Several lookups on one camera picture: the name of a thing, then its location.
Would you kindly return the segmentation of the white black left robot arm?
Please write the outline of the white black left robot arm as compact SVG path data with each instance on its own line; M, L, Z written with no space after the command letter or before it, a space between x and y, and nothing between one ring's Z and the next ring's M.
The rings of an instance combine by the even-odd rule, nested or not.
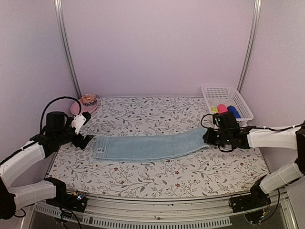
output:
M12 183L36 163L58 152L62 145L71 143L84 150L93 139L83 136L80 129L91 119L89 112L68 117L64 112L50 112L46 125L32 137L26 145L15 151L0 163L0 218L10 219L16 211L42 200L59 207L67 207L72 194L67 193L66 184L55 178L45 178L41 182L12 187Z

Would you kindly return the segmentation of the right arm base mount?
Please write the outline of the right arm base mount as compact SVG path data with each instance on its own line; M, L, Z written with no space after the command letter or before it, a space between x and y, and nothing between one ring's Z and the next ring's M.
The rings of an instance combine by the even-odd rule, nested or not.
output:
M233 195L228 201L233 213L248 211L271 204L268 194L251 191L247 195Z

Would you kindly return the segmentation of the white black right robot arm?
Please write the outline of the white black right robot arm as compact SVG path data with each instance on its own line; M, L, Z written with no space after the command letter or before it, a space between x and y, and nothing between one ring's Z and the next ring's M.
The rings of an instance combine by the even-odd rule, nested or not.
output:
M288 127L231 127L207 128L203 135L205 143L230 146L234 149L286 148L297 152L295 161L258 179L250 189L246 203L250 208L258 207L272 191L290 185L305 175L305 124Z

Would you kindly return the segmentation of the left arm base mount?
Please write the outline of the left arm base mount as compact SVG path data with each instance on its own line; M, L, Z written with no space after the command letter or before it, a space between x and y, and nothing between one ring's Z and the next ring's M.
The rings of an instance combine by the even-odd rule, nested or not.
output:
M46 203L58 208L84 213L88 201L86 196L85 192L75 191L70 194L65 193L62 197L48 199Z

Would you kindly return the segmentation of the light blue towel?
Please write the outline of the light blue towel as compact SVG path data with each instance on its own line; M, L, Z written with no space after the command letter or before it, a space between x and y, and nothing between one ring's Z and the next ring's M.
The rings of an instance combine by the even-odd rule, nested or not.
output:
M193 153L208 144L203 141L206 129L198 127L175 135L100 136L93 158L122 162L154 162Z

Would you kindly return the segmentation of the dark blue towel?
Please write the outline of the dark blue towel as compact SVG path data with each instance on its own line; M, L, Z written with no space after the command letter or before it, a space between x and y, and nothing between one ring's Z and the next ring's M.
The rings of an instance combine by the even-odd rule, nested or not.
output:
M237 109L234 106L232 106L232 105L228 106L227 110L229 112L232 112L236 119L240 119L241 118L240 114L238 113Z

